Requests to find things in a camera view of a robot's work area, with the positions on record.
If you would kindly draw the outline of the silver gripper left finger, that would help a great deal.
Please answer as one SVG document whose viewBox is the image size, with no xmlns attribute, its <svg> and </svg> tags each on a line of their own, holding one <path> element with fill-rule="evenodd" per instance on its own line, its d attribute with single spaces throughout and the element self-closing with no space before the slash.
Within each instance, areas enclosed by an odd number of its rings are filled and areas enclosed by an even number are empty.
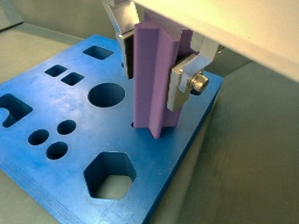
<svg viewBox="0 0 299 224">
<path fill-rule="evenodd" d="M 132 79 L 135 25 L 140 22 L 136 5 L 131 0 L 102 0 L 102 3 L 116 32 L 126 75 Z"/>
</svg>

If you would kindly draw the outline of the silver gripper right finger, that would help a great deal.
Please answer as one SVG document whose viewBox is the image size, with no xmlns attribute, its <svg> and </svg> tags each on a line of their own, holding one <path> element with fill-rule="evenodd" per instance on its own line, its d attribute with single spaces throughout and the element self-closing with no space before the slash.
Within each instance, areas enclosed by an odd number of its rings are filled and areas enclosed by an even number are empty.
<svg viewBox="0 0 299 224">
<path fill-rule="evenodd" d="M 191 53 L 173 68 L 169 87 L 167 108 L 175 112 L 190 98 L 194 89 L 202 92 L 210 84 L 203 75 L 206 66 L 214 61 L 219 52 L 219 43 L 195 32 L 191 35 Z"/>
</svg>

